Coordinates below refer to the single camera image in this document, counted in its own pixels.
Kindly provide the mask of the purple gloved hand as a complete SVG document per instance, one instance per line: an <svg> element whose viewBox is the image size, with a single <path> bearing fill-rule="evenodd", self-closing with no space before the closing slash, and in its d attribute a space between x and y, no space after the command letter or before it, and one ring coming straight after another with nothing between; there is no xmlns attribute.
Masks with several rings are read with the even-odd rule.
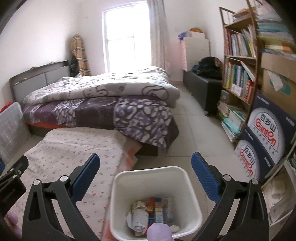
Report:
<svg viewBox="0 0 296 241"><path fill-rule="evenodd" d="M164 223L153 223L147 229L148 241L174 241L170 227Z"/></svg>

